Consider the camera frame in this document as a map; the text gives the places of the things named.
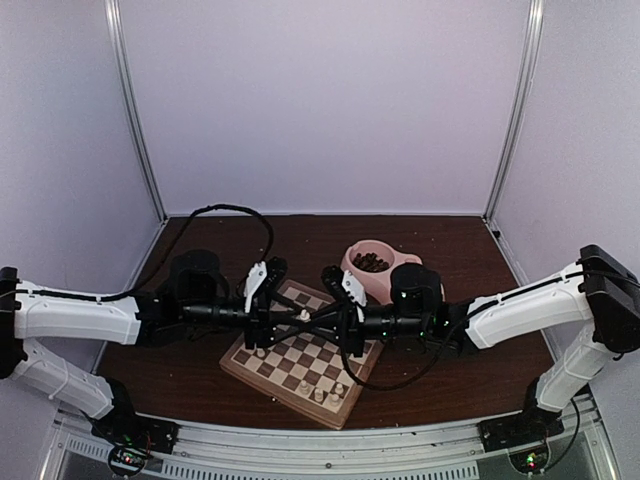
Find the white bishop piece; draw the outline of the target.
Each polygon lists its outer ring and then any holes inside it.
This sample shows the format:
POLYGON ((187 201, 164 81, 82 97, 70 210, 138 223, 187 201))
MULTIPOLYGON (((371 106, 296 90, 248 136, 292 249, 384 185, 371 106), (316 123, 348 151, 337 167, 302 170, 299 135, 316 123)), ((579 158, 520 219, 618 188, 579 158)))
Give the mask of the white bishop piece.
POLYGON ((310 391, 310 385, 305 380, 302 380, 299 384, 299 393, 301 395, 308 396, 309 391, 310 391))

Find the pink double bowl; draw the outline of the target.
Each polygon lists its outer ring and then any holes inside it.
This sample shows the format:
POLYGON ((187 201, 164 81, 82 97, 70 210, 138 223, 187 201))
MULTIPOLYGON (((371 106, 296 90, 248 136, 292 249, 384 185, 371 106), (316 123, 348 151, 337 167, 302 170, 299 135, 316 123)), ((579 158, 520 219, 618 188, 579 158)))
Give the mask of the pink double bowl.
POLYGON ((361 240, 347 248, 341 269, 350 271, 368 296, 379 304, 388 304, 391 302, 391 272, 405 263, 422 264, 422 260, 382 241, 361 240))

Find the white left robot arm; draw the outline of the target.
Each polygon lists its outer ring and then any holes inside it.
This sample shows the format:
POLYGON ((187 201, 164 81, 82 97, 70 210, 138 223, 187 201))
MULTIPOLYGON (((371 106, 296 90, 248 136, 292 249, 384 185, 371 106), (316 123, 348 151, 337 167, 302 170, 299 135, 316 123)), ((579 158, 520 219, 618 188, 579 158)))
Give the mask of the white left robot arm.
POLYGON ((75 406, 100 430, 133 444, 143 436, 144 424, 126 387, 76 367, 38 339, 160 347, 198 328, 222 326, 243 330, 251 346, 265 346, 276 325, 270 305, 287 269, 280 257, 254 264, 243 295, 232 298, 218 257, 207 250, 176 257, 168 278, 153 292, 48 290, 19 279, 17 269, 6 266, 1 270, 1 376, 21 379, 49 398, 75 406))

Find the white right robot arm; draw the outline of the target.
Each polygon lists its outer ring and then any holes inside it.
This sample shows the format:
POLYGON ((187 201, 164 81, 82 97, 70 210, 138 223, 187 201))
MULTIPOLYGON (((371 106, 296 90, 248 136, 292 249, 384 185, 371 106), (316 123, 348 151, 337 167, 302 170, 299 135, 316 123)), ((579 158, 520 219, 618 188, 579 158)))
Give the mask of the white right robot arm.
POLYGON ((367 305, 362 283, 337 266, 326 268, 323 280, 335 301, 311 314, 309 324, 335 329, 341 352, 354 356, 367 340, 431 335, 439 349, 455 342, 481 350, 582 323, 562 357, 530 384, 522 412, 511 418, 513 433, 526 442, 545 431, 608 361, 639 348, 639 281, 597 245, 583 247, 576 262, 543 280, 460 303, 445 302, 440 275, 420 263, 391 270, 387 305, 367 305))

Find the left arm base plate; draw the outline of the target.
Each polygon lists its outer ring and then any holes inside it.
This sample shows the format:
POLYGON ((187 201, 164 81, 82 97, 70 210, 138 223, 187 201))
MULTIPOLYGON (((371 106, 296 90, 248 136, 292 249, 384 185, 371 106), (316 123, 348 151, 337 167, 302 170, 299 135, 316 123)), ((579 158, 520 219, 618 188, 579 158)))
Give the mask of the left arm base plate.
POLYGON ((171 454, 179 426, 175 422, 150 417, 137 417, 133 422, 89 419, 91 433, 119 447, 129 447, 143 452, 171 454))

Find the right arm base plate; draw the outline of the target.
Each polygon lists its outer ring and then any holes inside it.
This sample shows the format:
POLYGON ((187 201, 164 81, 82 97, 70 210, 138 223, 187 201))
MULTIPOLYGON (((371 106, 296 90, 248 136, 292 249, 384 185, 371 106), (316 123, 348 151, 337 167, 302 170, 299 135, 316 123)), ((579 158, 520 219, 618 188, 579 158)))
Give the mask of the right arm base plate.
POLYGON ((528 418, 519 413, 481 421, 478 430, 484 451, 493 452, 542 442, 563 433, 565 428, 559 417, 528 418))

